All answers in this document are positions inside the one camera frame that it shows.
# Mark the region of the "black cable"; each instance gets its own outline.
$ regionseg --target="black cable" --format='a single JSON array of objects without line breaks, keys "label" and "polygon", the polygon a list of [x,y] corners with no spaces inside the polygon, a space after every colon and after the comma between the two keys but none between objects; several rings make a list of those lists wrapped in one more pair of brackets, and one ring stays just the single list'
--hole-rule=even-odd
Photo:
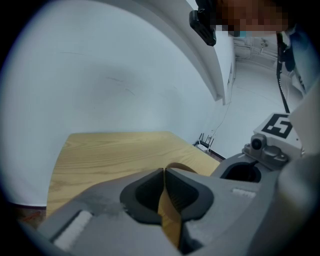
[{"label": "black cable", "polygon": [[289,110],[284,92],[282,91],[281,77],[280,77],[280,74],[282,73],[282,62],[283,62],[282,55],[283,55],[284,47],[285,47],[281,33],[276,34],[276,41],[277,41],[277,47],[278,47],[278,59],[277,59],[277,64],[276,64],[276,80],[278,82],[278,86],[279,86],[279,90],[280,90],[280,94],[281,94],[281,98],[282,98],[285,112],[289,114],[290,110]]}]

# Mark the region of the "wooden board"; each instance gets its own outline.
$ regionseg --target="wooden board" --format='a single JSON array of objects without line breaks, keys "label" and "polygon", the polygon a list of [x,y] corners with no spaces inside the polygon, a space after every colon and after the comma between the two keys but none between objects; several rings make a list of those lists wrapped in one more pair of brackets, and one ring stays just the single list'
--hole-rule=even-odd
[{"label": "wooden board", "polygon": [[[210,176],[219,162],[168,131],[72,134],[55,164],[47,216],[85,189],[137,172],[183,164]],[[179,242],[180,216],[164,191],[159,204],[162,227]]]}]

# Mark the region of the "wooden table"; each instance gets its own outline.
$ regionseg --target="wooden table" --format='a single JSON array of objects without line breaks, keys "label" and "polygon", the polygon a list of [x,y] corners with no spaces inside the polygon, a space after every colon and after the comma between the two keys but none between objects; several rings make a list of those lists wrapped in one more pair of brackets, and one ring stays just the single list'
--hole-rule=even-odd
[{"label": "wooden table", "polygon": [[[219,162],[168,131],[78,133],[66,140],[56,161],[47,200],[46,215],[85,189],[137,172],[183,164],[210,176]],[[180,215],[163,192],[158,213],[162,227],[177,246]]]}]

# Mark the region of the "black and white tag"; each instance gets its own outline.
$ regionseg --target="black and white tag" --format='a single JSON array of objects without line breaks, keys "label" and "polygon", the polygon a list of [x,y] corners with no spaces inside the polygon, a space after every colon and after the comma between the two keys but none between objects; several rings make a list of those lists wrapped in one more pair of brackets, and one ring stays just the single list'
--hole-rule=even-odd
[{"label": "black and white tag", "polygon": [[288,114],[274,114],[262,132],[286,139],[292,130],[288,116]]}]

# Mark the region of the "light wood surface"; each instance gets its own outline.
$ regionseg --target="light wood surface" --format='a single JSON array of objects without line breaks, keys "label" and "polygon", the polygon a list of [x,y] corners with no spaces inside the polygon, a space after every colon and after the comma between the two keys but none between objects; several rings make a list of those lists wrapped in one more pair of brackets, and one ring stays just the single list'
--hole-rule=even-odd
[{"label": "light wood surface", "polygon": [[[137,172],[180,163],[210,176],[219,162],[168,131],[78,133],[65,142],[55,164],[47,216],[85,189]],[[180,216],[163,192],[158,213],[169,239],[179,242]]]}]

